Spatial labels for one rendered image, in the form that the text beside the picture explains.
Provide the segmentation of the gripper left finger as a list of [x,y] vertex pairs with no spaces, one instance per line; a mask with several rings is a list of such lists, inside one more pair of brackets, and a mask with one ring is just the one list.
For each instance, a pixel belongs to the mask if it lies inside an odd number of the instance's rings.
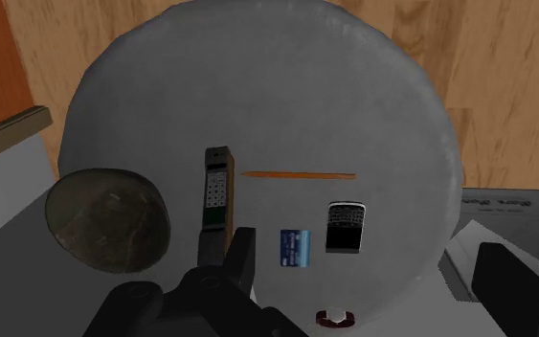
[[[201,231],[197,265],[221,265],[226,232]],[[164,292],[153,281],[128,281],[113,288],[82,337],[136,337],[154,322],[164,305]]]

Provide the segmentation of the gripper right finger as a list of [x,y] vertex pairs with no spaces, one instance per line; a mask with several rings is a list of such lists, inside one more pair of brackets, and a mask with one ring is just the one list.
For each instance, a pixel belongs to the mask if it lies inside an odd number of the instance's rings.
[[226,296],[224,337],[307,337],[275,307],[251,298],[255,278],[256,230],[238,228],[224,258]]

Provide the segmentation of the blue card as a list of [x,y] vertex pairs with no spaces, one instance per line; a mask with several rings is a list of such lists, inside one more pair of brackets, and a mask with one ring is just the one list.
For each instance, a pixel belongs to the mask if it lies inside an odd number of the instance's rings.
[[310,232],[305,230],[281,230],[280,263],[283,267],[305,268],[309,266]]

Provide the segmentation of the black keypad phone orange side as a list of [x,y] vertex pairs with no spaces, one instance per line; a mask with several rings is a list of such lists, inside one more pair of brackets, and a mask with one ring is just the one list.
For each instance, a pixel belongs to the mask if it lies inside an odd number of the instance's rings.
[[205,186],[202,229],[225,230],[232,227],[234,208],[235,160],[227,146],[205,151]]

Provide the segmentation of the brown round bowl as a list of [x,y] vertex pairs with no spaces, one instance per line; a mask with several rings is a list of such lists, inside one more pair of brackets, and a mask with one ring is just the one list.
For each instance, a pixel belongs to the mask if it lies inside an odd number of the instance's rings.
[[163,196],[144,176],[119,168],[87,168],[60,178],[45,201],[48,229],[82,263],[112,274],[145,271],[168,250]]

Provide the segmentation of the orange pencil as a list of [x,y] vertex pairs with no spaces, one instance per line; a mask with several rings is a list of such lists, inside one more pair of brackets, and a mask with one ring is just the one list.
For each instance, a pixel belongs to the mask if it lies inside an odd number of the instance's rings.
[[240,175],[257,178],[354,180],[354,173],[334,172],[286,172],[286,171],[243,171]]

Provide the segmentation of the black smartphone with keyboard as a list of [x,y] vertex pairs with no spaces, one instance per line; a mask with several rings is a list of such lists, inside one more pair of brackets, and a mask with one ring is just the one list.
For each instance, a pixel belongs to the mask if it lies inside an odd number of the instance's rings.
[[357,201],[334,201],[328,205],[326,252],[359,254],[361,251],[366,206]]

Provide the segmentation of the round grey table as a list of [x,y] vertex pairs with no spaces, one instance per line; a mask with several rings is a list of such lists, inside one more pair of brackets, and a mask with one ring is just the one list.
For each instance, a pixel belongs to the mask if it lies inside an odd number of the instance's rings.
[[[58,169],[128,169],[158,188],[171,239],[149,275],[172,289],[196,263],[215,146],[235,159],[234,223],[257,231],[258,303],[312,336],[326,333],[318,311],[363,326],[403,303],[459,219],[459,145],[427,74],[325,0],[191,0],[118,37],[69,104]],[[334,201],[366,206],[359,254],[326,252]],[[281,230],[310,232],[308,267],[281,266]]]

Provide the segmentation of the black block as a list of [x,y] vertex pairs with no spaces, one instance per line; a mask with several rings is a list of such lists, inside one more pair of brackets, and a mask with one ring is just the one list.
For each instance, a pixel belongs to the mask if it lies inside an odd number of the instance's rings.
[[471,289],[506,337],[539,337],[539,276],[503,244],[480,244]]

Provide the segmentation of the grey lettered box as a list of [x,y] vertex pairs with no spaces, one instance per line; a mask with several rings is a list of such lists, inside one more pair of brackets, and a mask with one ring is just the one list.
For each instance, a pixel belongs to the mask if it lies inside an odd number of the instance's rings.
[[539,259],[539,190],[462,190],[458,233],[471,221]]

